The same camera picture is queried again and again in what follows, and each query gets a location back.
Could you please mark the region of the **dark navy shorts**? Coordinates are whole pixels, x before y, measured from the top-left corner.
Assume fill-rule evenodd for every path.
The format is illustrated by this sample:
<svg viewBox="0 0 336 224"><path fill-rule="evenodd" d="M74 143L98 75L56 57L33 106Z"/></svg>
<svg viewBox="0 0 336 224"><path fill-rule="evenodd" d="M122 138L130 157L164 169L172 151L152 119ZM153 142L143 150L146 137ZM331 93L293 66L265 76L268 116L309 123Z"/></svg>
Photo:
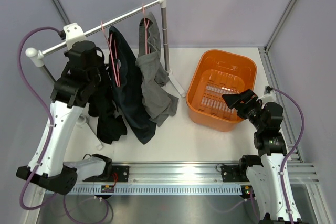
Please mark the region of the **dark navy shorts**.
<svg viewBox="0 0 336 224"><path fill-rule="evenodd" d="M155 135L156 123L150 120L142 104L142 73L135 65L135 55L124 36L114 26L109 29L109 35L111 33L116 41L120 75L120 86L117 87L109 55L108 72L112 83L113 98L137 139L142 144L146 144Z"/></svg>

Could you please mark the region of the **pink hanger of navy shorts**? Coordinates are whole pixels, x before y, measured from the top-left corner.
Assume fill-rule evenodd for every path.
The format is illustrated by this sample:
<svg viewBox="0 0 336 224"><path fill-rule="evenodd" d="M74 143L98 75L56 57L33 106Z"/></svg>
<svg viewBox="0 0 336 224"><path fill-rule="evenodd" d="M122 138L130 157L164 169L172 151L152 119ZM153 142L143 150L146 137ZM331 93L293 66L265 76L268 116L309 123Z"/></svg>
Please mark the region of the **pink hanger of navy shorts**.
<svg viewBox="0 0 336 224"><path fill-rule="evenodd" d="M119 75L119 59L117 55L117 46L116 41L113 39L113 33L111 33L109 36L107 36L105 29L103 27L103 22L101 22L101 31L104 35L104 38L106 40L106 43L109 48L110 53L110 59L112 64L112 69L114 73L114 79L117 87L120 86L120 75Z"/></svg>

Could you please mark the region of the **black shorts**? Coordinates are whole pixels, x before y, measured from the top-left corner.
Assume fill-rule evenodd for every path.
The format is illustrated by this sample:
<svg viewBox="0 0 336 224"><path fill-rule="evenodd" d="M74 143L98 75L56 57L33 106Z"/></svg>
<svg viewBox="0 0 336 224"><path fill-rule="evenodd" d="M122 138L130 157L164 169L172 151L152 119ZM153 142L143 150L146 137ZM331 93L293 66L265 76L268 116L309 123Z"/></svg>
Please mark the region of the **black shorts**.
<svg viewBox="0 0 336 224"><path fill-rule="evenodd" d="M100 83L89 99L89 115L98 119L97 138L106 144L127 134L127 127L114 105L111 80L105 65L99 67Z"/></svg>

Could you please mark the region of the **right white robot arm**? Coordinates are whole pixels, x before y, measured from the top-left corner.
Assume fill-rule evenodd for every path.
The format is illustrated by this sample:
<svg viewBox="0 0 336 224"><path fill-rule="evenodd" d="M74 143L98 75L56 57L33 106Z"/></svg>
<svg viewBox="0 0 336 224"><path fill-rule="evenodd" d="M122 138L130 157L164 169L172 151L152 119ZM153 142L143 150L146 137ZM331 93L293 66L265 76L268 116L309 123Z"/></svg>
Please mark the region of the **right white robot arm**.
<svg viewBox="0 0 336 224"><path fill-rule="evenodd" d="M255 127L258 155L244 155L237 166L223 165L221 172L237 174L250 182L250 197L257 200L259 223L302 223L288 175L287 160L293 150L287 150L280 132L283 107L275 102L276 92L277 89L267 86L261 98L251 89L223 94L227 107Z"/></svg>

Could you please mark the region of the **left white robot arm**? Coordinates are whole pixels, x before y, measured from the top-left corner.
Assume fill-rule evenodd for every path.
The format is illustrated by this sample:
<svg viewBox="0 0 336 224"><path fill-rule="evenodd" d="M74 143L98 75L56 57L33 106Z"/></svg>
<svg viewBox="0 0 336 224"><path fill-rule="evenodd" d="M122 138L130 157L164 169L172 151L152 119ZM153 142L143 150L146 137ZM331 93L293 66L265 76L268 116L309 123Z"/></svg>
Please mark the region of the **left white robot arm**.
<svg viewBox="0 0 336 224"><path fill-rule="evenodd" d="M21 166L16 176L48 191L68 194L77 181L97 177L108 181L113 174L112 160L93 154L77 162L65 162L65 152L86 104L99 88L107 83L103 78L104 57L91 41L80 41L65 52L68 62L51 94L51 119L46 125L36 154L27 166Z"/></svg>

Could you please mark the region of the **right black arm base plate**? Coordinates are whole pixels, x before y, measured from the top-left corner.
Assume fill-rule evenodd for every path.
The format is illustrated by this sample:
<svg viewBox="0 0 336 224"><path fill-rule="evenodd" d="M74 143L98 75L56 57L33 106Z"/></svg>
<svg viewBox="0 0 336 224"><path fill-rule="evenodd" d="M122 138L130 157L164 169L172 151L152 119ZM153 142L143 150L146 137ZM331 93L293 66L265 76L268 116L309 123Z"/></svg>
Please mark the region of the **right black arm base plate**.
<svg viewBox="0 0 336 224"><path fill-rule="evenodd" d="M220 167L223 182L249 182L246 174L238 165L222 165Z"/></svg>

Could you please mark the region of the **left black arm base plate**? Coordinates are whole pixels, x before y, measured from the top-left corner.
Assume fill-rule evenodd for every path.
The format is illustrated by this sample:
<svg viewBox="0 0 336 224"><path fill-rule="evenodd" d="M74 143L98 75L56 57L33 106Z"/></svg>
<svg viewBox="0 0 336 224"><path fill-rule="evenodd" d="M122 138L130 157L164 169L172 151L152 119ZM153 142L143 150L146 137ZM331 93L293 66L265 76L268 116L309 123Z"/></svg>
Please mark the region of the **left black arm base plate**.
<svg viewBox="0 0 336 224"><path fill-rule="evenodd" d="M104 172L98 176L92 176L84 180L84 182L111 182L114 179L121 183L128 182L129 166L127 165L109 165L104 169Z"/></svg>

